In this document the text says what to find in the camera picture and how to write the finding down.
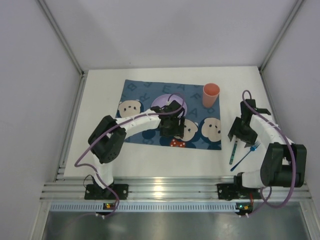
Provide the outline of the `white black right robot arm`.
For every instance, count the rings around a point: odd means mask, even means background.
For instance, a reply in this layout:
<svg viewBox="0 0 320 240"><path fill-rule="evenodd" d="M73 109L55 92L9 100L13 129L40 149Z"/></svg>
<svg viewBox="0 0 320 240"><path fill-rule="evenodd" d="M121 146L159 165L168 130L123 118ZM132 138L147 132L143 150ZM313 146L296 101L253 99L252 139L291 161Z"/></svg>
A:
<svg viewBox="0 0 320 240"><path fill-rule="evenodd" d="M259 189L262 187L300 188L305 181L307 149L288 139L275 124L266 108L257 108L254 99L240 103L241 115L236 117L228 138L237 138L246 147L261 143L265 155L260 169L240 172L234 176L239 188Z"/></svg>

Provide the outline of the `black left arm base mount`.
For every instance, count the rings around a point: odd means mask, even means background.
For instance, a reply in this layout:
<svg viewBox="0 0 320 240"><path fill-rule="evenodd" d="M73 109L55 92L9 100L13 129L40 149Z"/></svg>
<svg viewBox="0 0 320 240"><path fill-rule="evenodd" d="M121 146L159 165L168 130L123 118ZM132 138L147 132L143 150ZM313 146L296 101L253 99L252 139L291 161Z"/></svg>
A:
<svg viewBox="0 0 320 240"><path fill-rule="evenodd" d="M126 200L129 194L128 184L112 184L111 189L120 200ZM96 183L88 184L85 187L85 200L116 200L116 195L107 188L102 189Z"/></svg>

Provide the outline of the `salmon plastic cup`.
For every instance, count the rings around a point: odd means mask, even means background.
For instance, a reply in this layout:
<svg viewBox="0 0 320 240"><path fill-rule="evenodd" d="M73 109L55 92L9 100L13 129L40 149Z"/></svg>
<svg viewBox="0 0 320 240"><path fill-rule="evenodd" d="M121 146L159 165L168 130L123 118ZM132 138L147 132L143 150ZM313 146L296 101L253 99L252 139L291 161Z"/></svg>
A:
<svg viewBox="0 0 320 240"><path fill-rule="evenodd" d="M211 108L220 94L220 87L215 83L207 83L203 86L202 104L205 108Z"/></svg>

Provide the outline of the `metal spoon green handle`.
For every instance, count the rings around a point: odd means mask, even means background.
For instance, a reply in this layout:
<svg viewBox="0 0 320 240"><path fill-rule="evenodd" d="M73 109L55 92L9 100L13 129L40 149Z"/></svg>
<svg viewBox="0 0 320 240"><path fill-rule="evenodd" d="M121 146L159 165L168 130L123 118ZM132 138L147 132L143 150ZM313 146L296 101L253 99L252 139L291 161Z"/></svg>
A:
<svg viewBox="0 0 320 240"><path fill-rule="evenodd" d="M231 152L231 156L230 156L230 159L229 159L229 165L233 164L233 161L234 161L234 158L235 158L235 153L236 153L236 150L237 150L237 146L238 146L238 141L235 140L234 145L233 145L233 149L232 149L232 152Z"/></svg>

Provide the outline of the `purple plastic plate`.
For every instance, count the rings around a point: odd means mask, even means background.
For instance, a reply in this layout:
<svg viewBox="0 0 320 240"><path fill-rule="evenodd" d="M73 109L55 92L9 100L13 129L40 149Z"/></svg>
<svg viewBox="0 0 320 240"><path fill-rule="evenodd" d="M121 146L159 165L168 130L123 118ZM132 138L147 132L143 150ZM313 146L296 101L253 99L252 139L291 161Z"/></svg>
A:
<svg viewBox="0 0 320 240"><path fill-rule="evenodd" d="M164 107L172 101L178 102L180 105L183 103L183 98L177 94L163 94L157 97L151 104L151 107Z"/></svg>

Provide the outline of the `blue plastic fork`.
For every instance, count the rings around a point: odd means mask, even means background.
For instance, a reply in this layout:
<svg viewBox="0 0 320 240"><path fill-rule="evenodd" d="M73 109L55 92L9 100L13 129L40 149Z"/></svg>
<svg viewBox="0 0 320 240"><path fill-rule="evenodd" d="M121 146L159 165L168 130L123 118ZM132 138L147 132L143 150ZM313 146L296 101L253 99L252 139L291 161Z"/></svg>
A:
<svg viewBox="0 0 320 240"><path fill-rule="evenodd" d="M257 141L254 145L252 145L249 149L249 151L230 169L231 172L233 172L238 165L251 153L256 151L256 149L261 145L259 141Z"/></svg>

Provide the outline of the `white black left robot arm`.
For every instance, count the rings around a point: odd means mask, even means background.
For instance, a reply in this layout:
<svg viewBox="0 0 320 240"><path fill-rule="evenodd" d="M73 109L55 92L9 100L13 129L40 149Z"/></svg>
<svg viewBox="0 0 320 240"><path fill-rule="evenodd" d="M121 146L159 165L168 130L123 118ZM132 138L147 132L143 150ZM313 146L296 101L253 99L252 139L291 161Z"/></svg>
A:
<svg viewBox="0 0 320 240"><path fill-rule="evenodd" d="M105 116L88 139L95 164L94 183L103 190L114 183L112 161L118 157L129 137L157 130L161 137L182 138L186 112L183 103L173 100L165 106L154 106L133 116Z"/></svg>

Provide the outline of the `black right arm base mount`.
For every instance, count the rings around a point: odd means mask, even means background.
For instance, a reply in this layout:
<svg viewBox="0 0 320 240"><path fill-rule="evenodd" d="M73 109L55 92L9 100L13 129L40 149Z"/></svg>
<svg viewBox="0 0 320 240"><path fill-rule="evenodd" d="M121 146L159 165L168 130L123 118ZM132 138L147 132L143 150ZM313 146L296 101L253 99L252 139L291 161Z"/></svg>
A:
<svg viewBox="0 0 320 240"><path fill-rule="evenodd" d="M244 187L242 183L242 173L238 173L233 177L233 183L217 184L218 199L226 201L261 199L259 189Z"/></svg>

